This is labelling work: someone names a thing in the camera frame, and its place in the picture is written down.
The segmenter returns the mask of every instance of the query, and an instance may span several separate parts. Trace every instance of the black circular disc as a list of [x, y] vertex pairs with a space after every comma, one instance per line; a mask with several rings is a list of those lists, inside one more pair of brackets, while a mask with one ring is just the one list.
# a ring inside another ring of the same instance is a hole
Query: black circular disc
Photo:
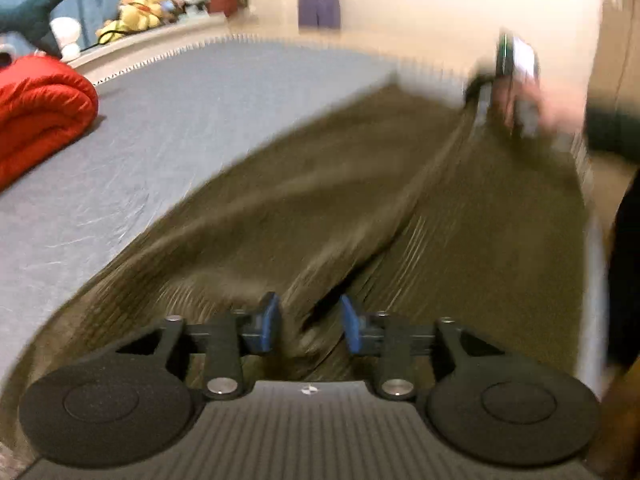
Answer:
[[516, 356], [470, 359], [435, 385], [426, 411], [462, 453], [514, 467], [574, 457], [598, 424], [598, 401], [590, 389]]
[[20, 402], [20, 424], [52, 462], [102, 468], [163, 450], [193, 413], [187, 387], [146, 356], [110, 354], [41, 378]]

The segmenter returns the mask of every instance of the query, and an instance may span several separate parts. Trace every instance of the dark sleeve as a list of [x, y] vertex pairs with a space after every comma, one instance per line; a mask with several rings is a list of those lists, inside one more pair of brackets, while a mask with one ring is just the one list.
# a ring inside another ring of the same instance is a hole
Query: dark sleeve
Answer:
[[640, 163], [640, 116], [587, 106], [584, 136], [590, 152], [611, 152]]

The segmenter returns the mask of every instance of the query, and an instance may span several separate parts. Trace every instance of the red cloth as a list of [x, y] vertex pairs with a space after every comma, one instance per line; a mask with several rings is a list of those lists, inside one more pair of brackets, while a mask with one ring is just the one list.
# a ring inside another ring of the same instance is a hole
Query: red cloth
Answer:
[[98, 113], [98, 94], [49, 56], [19, 57], [0, 70], [0, 190], [81, 136]]

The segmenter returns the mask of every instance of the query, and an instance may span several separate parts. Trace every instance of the wall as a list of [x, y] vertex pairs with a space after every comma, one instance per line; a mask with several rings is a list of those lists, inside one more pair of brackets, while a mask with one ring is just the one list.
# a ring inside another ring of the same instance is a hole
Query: wall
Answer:
[[[258, 15], [297, 23], [297, 0], [269, 0]], [[422, 41], [430, 56], [456, 70], [493, 59], [501, 27], [532, 43], [543, 75], [585, 86], [598, 37], [601, 0], [341, 0], [345, 31]]]

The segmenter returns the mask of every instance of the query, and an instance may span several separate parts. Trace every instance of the red quilted fabric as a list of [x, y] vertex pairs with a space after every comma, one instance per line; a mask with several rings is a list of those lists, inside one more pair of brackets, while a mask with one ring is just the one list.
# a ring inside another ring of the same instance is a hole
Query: red quilted fabric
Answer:
[[97, 113], [94, 86], [53, 57], [0, 70], [0, 190], [81, 136]]

